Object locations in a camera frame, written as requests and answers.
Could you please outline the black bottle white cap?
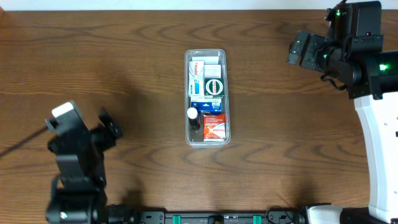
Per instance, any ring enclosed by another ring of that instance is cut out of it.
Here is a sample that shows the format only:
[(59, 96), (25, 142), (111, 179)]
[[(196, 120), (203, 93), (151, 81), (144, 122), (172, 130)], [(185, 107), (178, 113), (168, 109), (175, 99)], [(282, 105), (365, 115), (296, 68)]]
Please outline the black bottle white cap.
[(200, 117), (198, 114), (198, 110), (194, 107), (190, 107), (187, 110), (187, 117), (188, 117), (188, 122), (193, 130), (199, 130), (200, 129)]

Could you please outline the blue tall box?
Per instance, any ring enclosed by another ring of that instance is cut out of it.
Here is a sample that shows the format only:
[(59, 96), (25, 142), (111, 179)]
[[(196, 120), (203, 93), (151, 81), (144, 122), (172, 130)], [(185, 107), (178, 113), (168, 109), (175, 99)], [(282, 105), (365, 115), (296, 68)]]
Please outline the blue tall box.
[[(206, 78), (223, 78), (221, 65), (204, 65), (204, 83)], [(222, 111), (222, 98), (205, 98), (204, 96), (189, 96), (191, 107), (203, 114), (219, 114)]]

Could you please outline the green square box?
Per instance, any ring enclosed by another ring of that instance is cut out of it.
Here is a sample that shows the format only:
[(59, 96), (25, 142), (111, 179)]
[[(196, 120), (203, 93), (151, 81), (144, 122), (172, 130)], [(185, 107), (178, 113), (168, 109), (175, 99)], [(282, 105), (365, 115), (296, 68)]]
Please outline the green square box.
[(204, 83), (205, 98), (224, 97), (224, 80), (222, 78), (206, 78)]

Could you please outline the white Panadol box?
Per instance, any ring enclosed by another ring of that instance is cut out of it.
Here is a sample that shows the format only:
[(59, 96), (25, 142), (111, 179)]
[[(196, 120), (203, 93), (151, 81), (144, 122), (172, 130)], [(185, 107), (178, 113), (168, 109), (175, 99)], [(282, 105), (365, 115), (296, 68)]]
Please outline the white Panadol box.
[(188, 95), (204, 96), (204, 61), (188, 63)]

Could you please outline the clear plastic container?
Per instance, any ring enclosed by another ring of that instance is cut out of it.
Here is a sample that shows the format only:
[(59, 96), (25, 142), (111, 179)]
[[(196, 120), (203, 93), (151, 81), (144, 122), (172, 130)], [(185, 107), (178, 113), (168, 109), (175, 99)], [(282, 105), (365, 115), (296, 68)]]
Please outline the clear plastic container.
[(231, 140), (226, 54), (222, 49), (185, 52), (185, 137), (194, 148)]

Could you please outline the red Panadol box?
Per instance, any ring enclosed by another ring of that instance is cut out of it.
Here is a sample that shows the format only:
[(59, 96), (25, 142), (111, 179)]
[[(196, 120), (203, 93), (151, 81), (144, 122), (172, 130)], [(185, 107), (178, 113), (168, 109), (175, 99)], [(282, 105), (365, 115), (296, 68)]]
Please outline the red Panadol box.
[(226, 140), (225, 114), (204, 115), (203, 125), (203, 140), (205, 142)]

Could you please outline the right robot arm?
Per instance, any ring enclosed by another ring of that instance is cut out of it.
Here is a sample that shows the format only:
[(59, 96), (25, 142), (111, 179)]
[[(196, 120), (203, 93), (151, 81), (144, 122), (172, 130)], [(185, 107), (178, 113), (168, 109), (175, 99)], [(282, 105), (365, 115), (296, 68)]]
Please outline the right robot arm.
[(322, 37), (300, 31), (287, 62), (342, 82), (354, 101), (364, 134), (370, 178), (366, 208), (314, 205), (307, 223), (397, 223), (397, 52), (382, 51), (383, 36)]

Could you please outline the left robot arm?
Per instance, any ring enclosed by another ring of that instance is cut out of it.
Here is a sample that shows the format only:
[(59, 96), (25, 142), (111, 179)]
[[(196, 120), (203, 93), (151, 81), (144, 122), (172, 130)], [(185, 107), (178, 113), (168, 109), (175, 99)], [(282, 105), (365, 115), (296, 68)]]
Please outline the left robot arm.
[(48, 150), (55, 154), (59, 175), (52, 181), (48, 223), (106, 223), (104, 152), (123, 136), (119, 125), (103, 110), (100, 124), (88, 129), (74, 101), (52, 110), (46, 122), (55, 136)]

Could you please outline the black mounting rail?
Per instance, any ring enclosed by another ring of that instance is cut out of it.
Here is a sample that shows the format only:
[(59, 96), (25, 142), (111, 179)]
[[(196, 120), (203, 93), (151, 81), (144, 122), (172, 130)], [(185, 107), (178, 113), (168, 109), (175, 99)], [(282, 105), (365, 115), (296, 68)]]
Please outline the black mounting rail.
[(168, 212), (140, 211), (127, 205), (108, 205), (108, 223), (130, 224), (303, 224), (298, 210), (271, 207), (265, 212)]

